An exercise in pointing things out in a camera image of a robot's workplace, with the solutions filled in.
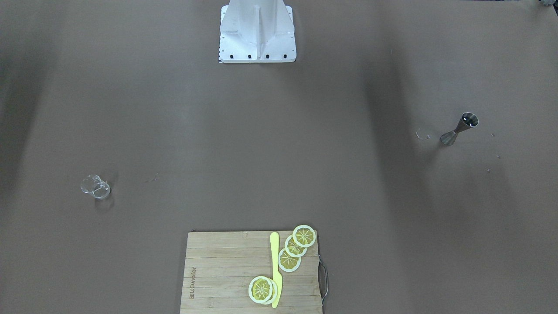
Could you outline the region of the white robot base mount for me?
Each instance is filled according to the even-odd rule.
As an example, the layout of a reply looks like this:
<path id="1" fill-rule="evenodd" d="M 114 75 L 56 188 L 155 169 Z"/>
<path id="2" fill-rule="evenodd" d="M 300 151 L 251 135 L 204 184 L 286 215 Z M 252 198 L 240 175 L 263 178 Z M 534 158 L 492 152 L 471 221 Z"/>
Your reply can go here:
<path id="1" fill-rule="evenodd" d="M 220 18 L 219 62 L 296 61 L 293 8 L 283 0 L 231 0 Z"/>

